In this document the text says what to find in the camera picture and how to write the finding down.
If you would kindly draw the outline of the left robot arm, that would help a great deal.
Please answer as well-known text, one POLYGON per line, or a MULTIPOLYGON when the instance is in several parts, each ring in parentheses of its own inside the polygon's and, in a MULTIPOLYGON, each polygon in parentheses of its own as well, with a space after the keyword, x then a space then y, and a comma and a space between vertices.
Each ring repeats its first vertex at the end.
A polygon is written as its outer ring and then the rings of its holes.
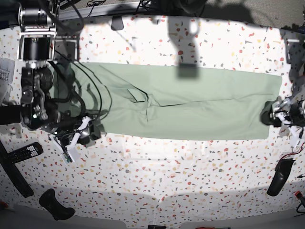
POLYGON ((289 39, 286 60, 290 64, 291 94, 266 102, 260 121, 287 130, 293 150, 305 142, 305 42, 289 39))

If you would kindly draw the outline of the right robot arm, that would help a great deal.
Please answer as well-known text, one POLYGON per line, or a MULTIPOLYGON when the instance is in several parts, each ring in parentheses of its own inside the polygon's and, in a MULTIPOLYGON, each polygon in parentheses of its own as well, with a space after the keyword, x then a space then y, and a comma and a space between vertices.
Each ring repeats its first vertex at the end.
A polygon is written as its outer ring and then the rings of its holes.
POLYGON ((86 145, 101 137, 95 121, 99 114, 86 105, 68 77, 54 63, 57 29, 72 37, 72 29, 59 21, 59 0, 21 0, 18 23, 21 28, 18 60, 21 70, 21 122, 30 130, 44 129, 66 149, 76 142, 86 145))

